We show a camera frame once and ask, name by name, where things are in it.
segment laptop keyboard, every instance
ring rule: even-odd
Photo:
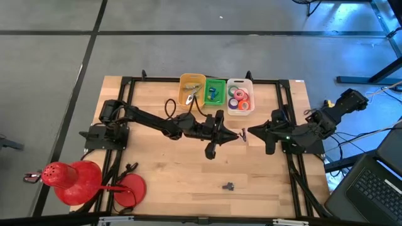
[[[353,186],[389,217],[402,225],[402,195],[384,179],[365,169]]]

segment wooden table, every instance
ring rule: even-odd
[[[121,78],[105,77],[93,123],[99,122],[104,101],[117,99]],[[303,111],[310,108],[306,87],[301,80],[290,80],[290,85],[296,119],[303,124]],[[136,82],[131,105],[165,118],[163,106],[167,99],[177,99],[178,86],[179,83],[175,82]],[[249,116],[230,116],[225,112],[224,124],[228,129],[237,132],[271,119],[271,111],[278,108],[275,86],[256,84],[254,96],[256,107]],[[205,121],[205,117],[194,109],[192,113],[197,121]],[[226,111],[226,104],[222,107],[205,106],[202,111],[214,116],[217,109]],[[175,115],[183,112],[185,110],[178,107]],[[129,123],[129,127],[129,141],[122,155],[120,172],[127,163],[138,162],[135,173],[145,179],[147,186],[145,199],[134,209],[134,214],[295,217],[286,156],[279,143],[274,155],[266,155],[265,143],[247,134],[246,143],[238,139],[217,146],[216,158],[208,160],[204,154],[207,141],[185,136],[172,141],[161,132],[137,123]],[[104,156],[104,150],[95,150],[85,160],[94,161],[102,168]],[[309,154],[304,155],[304,162],[309,187],[318,201],[324,203],[329,189],[323,163]],[[229,181],[233,182],[234,191],[222,189],[222,185]],[[302,194],[299,188],[301,209],[305,215]],[[103,210],[106,209],[107,196],[103,196]],[[118,210],[122,208],[116,203],[115,206]]]

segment red lamp shade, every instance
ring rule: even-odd
[[[76,161],[71,165],[61,162],[50,163],[41,178],[55,188],[56,196],[67,205],[80,205],[89,201],[99,189],[115,190],[114,198],[124,207],[133,207],[145,197],[146,185],[142,177],[126,175],[118,186],[101,186],[102,173],[91,161]]]

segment gray concrete floor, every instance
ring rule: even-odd
[[[376,2],[394,29],[396,19],[386,0]],[[101,0],[3,0],[0,30],[91,30],[100,5]],[[310,18],[305,12],[306,6],[290,0],[114,0],[107,4],[100,29],[382,31],[368,3],[324,2]],[[0,218],[28,214],[36,186],[22,183],[21,177],[45,166],[88,40],[88,36],[0,36],[0,133],[25,144],[22,152],[8,148],[0,152]],[[402,48],[401,32],[395,40]],[[305,80],[311,106],[319,107],[349,87],[362,93],[379,88],[340,85],[336,76],[370,77],[395,59],[384,38],[98,36],[60,160],[69,163],[82,155],[84,140],[78,132],[87,130],[92,121],[105,75],[139,76],[145,69],[151,77],[194,72],[242,78],[250,70],[255,78]],[[393,77],[401,78],[402,71]],[[401,110],[399,102],[377,95],[365,111],[344,116],[338,131],[359,134],[379,129],[397,121]],[[356,144],[368,151],[385,135]],[[324,145],[336,146],[329,139]],[[359,150],[344,146],[344,152],[347,157]],[[338,150],[327,155],[339,158]],[[67,212],[51,190],[44,214]]]

